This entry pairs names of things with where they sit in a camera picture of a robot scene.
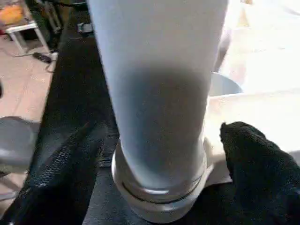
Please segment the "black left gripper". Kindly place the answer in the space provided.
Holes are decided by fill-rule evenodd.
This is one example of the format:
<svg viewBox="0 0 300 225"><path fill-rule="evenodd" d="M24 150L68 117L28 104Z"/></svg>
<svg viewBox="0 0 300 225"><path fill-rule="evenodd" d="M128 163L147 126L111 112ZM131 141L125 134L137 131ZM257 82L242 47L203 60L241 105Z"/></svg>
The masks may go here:
<svg viewBox="0 0 300 225"><path fill-rule="evenodd" d="M89 35L93 33L93 26L91 23L78 23L77 32L81 35Z"/></svg>

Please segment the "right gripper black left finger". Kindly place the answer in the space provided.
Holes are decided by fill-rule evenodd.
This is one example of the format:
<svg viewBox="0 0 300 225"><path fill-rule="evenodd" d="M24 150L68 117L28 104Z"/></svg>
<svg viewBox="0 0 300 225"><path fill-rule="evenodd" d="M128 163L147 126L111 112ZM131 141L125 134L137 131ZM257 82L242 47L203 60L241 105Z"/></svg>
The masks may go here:
<svg viewBox="0 0 300 225"><path fill-rule="evenodd" d="M31 172L5 211L2 225L81 225L94 188L98 152L106 138L103 123L73 132Z"/></svg>

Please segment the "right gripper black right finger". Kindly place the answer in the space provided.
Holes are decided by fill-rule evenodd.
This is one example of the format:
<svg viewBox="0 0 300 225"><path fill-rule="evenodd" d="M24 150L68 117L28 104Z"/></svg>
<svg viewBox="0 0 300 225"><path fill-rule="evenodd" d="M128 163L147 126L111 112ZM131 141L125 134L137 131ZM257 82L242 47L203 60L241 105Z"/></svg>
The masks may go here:
<svg viewBox="0 0 300 225"><path fill-rule="evenodd" d="M244 222L298 225L300 167L295 159L245 122L222 123L219 136Z"/></svg>

